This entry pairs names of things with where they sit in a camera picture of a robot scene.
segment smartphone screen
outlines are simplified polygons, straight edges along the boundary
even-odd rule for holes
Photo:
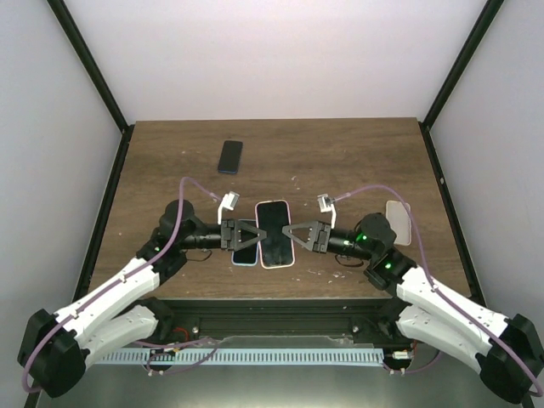
[[[251,225],[252,227],[257,226],[257,222],[254,219],[241,219],[244,223]],[[240,231],[240,239],[242,242],[251,240],[255,238],[255,235],[251,232],[245,230]],[[240,249],[238,251],[232,252],[232,263],[234,265],[243,265],[243,266],[253,266],[257,264],[257,253],[258,253],[258,244],[251,245],[247,248]]]
[[[263,268],[281,268],[295,263],[291,239],[281,229],[291,223],[287,201],[259,202],[255,206],[257,228],[266,231],[260,241],[260,257]]]
[[[225,140],[221,156],[219,157],[218,171],[220,173],[236,174],[240,166],[241,148],[244,144],[234,140]]]

